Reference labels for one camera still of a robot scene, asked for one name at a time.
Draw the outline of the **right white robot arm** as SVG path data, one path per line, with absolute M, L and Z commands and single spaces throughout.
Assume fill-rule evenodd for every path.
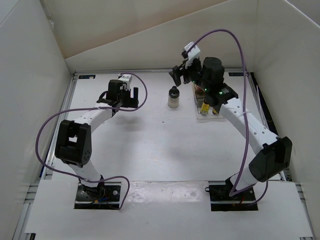
M 245 107 L 238 94 L 224 82 L 225 68 L 220 59 L 195 58 L 191 65 L 184 60 L 170 71 L 175 85 L 193 84 L 204 92 L 204 101 L 228 120 L 245 138 L 244 156 L 252 148 L 255 157 L 248 166 L 242 165 L 238 173 L 227 178 L 224 193 L 230 200 L 238 199 L 244 191 L 258 182 L 266 182 L 290 165 L 292 141 L 279 137 L 267 129 Z

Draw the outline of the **small yellow label bottle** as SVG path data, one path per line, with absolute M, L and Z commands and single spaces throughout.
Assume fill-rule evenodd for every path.
M 202 105 L 201 105 L 201 109 L 200 109 L 200 113 L 202 115 L 207 115 L 210 109 L 210 105 L 208 104 L 208 102 L 204 99 Z

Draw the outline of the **tall dark sauce bottle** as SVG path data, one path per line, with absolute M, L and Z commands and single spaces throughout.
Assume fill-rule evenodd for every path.
M 201 87 L 199 87 L 198 85 L 196 85 L 196 84 L 194 84 L 193 86 L 194 86 L 195 96 L 196 96 L 197 98 L 204 98 L 204 97 L 205 97 L 205 92 L 204 92 L 204 90 L 203 90 Z

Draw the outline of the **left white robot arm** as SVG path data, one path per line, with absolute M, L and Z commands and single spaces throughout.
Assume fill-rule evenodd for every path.
M 88 187 L 87 194 L 93 200 L 100 200 L 105 188 L 99 181 L 102 176 L 95 169 L 92 155 L 92 133 L 106 120 L 112 118 L 120 108 L 137 108 L 139 104 L 137 87 L 131 89 L 132 75 L 123 74 L 108 83 L 95 109 L 89 110 L 74 120 L 63 120 L 59 125 L 55 146 L 55 157 L 73 169 L 82 185 Z

